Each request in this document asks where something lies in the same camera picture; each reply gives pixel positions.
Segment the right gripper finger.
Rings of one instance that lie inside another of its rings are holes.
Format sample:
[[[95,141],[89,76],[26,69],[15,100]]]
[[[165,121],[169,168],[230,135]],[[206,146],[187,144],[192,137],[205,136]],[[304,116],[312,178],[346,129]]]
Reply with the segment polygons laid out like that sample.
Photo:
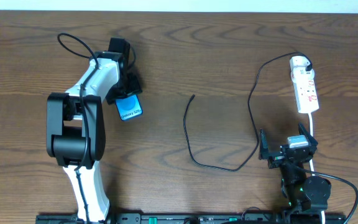
[[[318,141],[306,130],[302,123],[298,123],[298,131],[300,135],[304,135],[306,140],[309,142],[309,147],[317,149]]]
[[[259,160],[267,160],[269,156],[269,145],[267,142],[265,131],[263,129],[260,129]]]

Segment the blue Galaxy S25 smartphone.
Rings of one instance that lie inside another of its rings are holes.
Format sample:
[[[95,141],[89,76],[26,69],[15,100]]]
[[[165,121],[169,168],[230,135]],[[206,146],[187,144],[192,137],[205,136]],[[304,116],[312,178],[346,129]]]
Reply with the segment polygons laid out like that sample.
[[[137,95],[125,99],[117,99],[116,107],[122,121],[127,121],[143,114],[143,109]]]

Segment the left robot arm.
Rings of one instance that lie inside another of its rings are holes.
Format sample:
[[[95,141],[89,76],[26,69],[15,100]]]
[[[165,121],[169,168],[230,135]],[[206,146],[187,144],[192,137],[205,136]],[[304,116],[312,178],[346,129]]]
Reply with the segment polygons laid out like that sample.
[[[89,67],[63,93],[47,98],[46,148],[70,179],[78,211],[71,218],[48,216],[50,223],[112,223],[100,161],[106,146],[103,103],[115,105],[122,121],[142,115],[140,81],[130,70],[135,52],[125,39],[111,38],[105,51],[90,51]]]

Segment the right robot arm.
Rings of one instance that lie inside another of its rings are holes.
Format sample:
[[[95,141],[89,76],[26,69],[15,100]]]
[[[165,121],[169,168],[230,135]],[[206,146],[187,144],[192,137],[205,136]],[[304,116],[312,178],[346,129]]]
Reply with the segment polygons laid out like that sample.
[[[301,123],[298,130],[299,135],[287,138],[279,151],[270,152],[267,136],[261,129],[259,159],[266,160],[270,169],[280,169],[282,194],[289,204],[282,212],[283,222],[319,223],[323,221],[321,213],[328,208],[331,183],[306,174],[304,164],[312,160],[318,142]]]

